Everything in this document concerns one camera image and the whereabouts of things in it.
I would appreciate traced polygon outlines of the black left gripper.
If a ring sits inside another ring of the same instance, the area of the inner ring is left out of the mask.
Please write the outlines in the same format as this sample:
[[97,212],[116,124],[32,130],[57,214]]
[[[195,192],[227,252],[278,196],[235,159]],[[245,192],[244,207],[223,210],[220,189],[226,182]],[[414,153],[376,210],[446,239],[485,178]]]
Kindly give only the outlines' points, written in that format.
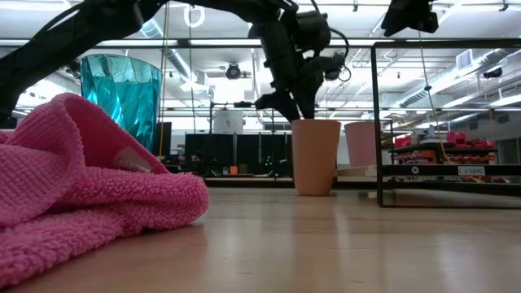
[[326,18],[253,18],[248,36],[260,40],[264,66],[272,74],[271,94],[255,102],[272,108],[288,121],[314,118],[315,98],[323,81],[338,78],[338,55],[322,56],[333,30]]

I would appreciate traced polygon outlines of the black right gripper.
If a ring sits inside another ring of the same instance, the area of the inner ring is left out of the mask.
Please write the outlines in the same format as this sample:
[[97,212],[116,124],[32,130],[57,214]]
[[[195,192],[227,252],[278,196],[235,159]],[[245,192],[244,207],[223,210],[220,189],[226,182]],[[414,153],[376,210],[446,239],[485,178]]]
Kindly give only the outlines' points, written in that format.
[[390,37],[405,28],[434,33],[439,22],[432,3],[433,0],[391,0],[381,24],[383,35]]

